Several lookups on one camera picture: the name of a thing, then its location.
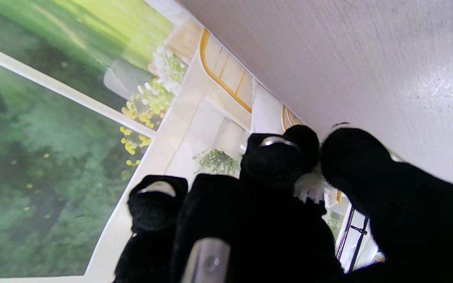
silver ring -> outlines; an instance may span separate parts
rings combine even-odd
[[[298,147],[298,145],[296,145],[296,143],[292,143],[289,140],[285,140],[284,138],[282,138],[280,136],[268,136],[268,137],[264,138],[261,141],[260,147],[268,147],[269,145],[273,145],[275,143],[283,143],[285,145],[292,146],[292,147],[296,148],[297,150],[300,150],[300,147]]]

yellow flowers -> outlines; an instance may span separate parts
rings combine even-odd
[[[129,110],[125,107],[122,107],[122,113],[131,118],[132,120],[134,120],[136,117],[137,117],[137,111],[136,110]]]
[[[125,140],[124,144],[125,144],[125,150],[128,153],[134,155],[135,154],[135,149],[137,148],[137,144],[133,143],[131,140]]]
[[[141,163],[141,161],[140,160],[136,160],[136,162],[132,162],[132,160],[127,160],[125,163],[127,165],[129,165],[129,166],[137,166],[137,165],[139,165]]]
[[[137,115],[137,117],[139,118],[141,123],[144,123],[146,125],[146,127],[149,127],[150,129],[153,129],[153,127],[155,127],[155,125],[150,121],[153,116],[151,116],[151,114],[149,114],[148,112],[140,113]]]
[[[120,127],[120,131],[123,132],[124,134],[126,133],[126,131],[124,131],[125,128],[124,127]],[[125,150],[132,154],[132,155],[135,155],[135,150],[138,148],[138,147],[145,147],[147,145],[149,145],[151,143],[151,138],[148,138],[146,136],[143,136],[142,134],[138,134],[137,135],[137,138],[138,140],[140,141],[140,143],[137,143],[137,142],[134,142],[130,139],[129,137],[130,134],[127,134],[127,138],[122,138],[120,140],[120,142],[122,144],[125,145]]]
[[[124,126],[120,127],[120,131],[124,134],[124,136],[130,136],[132,133],[131,129],[126,129]]]
[[[138,136],[138,138],[141,141],[141,143],[139,144],[139,147],[145,147],[145,146],[149,145],[149,143],[151,143],[151,138],[143,136],[142,134],[140,134]]]

green plant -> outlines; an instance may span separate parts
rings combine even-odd
[[[200,154],[192,157],[199,159],[200,169],[196,172],[203,171],[211,174],[236,175],[240,170],[238,161],[228,156],[225,152],[219,150],[204,150]]]
[[[160,79],[153,79],[151,83],[144,84],[144,88],[138,87],[140,93],[131,95],[127,107],[122,108],[122,113],[132,120],[153,129],[155,122],[153,117],[158,116],[159,122],[171,107],[174,94],[167,91]]]
[[[154,73],[163,82],[167,91],[178,94],[188,65],[169,48],[159,46],[153,53]]]

textured ceiling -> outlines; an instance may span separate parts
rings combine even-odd
[[[321,138],[348,121],[453,182],[453,1],[181,2]]]

green trees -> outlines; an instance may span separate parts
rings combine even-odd
[[[109,66],[151,81],[172,30],[143,0],[0,0],[0,52],[116,111],[127,101],[104,86]],[[84,273],[149,143],[132,135],[134,155],[118,123],[0,67],[0,277]]]
[[[119,127],[0,67],[0,277],[83,274],[135,169]]]

